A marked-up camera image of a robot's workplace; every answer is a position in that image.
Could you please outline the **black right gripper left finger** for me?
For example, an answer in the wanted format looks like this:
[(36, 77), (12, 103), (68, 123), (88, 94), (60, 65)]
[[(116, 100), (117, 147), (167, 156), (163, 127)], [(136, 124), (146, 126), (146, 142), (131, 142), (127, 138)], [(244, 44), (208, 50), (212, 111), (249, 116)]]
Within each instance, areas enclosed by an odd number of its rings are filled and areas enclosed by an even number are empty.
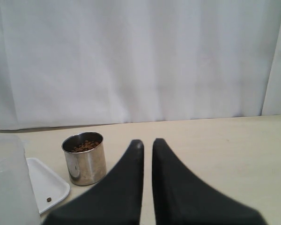
[(95, 186), (53, 210), (45, 225), (138, 225), (144, 180), (144, 145), (132, 140), (122, 158)]

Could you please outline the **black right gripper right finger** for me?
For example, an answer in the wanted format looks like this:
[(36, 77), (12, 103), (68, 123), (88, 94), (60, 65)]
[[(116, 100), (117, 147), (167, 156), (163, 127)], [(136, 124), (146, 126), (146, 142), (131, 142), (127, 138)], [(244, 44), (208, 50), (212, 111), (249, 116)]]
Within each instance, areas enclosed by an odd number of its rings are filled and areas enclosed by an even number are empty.
[(155, 139), (152, 189), (158, 225), (265, 225), (255, 209), (222, 194), (191, 172), (166, 141)]

